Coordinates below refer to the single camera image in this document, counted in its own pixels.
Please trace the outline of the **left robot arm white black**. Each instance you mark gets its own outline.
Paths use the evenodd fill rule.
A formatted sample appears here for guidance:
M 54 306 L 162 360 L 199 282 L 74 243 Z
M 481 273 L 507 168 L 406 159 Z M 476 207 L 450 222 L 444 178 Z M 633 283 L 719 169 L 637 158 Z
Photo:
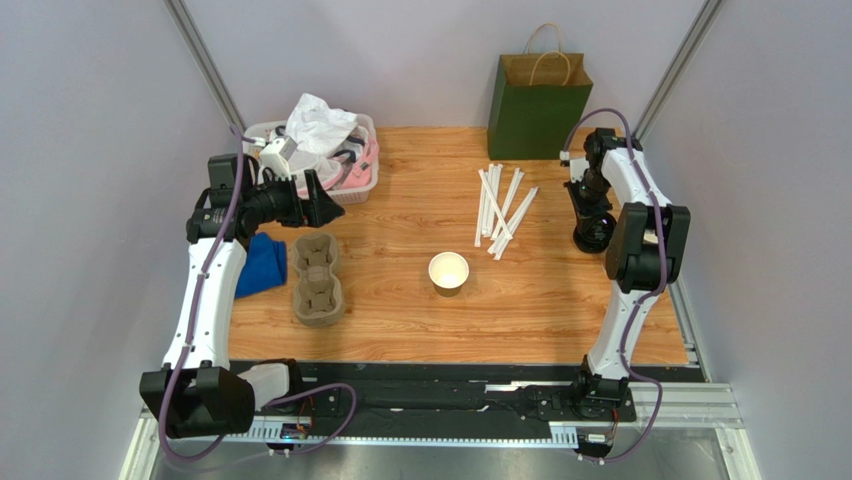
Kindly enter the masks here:
M 186 222 L 189 270 L 178 325 L 140 396 L 168 439 L 247 432 L 256 411 L 284 397 L 296 366 L 264 361 L 242 373 L 227 352 L 238 280 L 259 226 L 321 227 L 344 215 L 313 169 L 272 179 L 237 154 L 209 159 L 209 186 Z

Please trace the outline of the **brown paper coffee cup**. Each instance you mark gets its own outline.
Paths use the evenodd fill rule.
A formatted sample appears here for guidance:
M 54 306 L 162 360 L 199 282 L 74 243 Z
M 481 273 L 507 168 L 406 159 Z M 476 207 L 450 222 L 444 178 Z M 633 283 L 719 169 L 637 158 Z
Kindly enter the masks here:
M 441 252 L 429 262 L 428 276 L 435 291 L 443 297 L 458 295 L 470 275 L 467 260 L 456 252 Z

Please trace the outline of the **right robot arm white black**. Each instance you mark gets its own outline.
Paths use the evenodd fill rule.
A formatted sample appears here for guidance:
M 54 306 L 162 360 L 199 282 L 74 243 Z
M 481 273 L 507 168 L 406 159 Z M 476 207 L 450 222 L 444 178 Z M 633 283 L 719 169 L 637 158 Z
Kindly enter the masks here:
M 573 241 L 585 253 L 603 254 L 611 294 L 572 401 L 602 410 L 627 399 L 639 333 L 666 286 L 678 278 L 691 213 L 659 189 L 636 140 L 597 128 L 583 147 L 584 157 L 566 162 L 571 179 L 565 187 L 576 221 Z

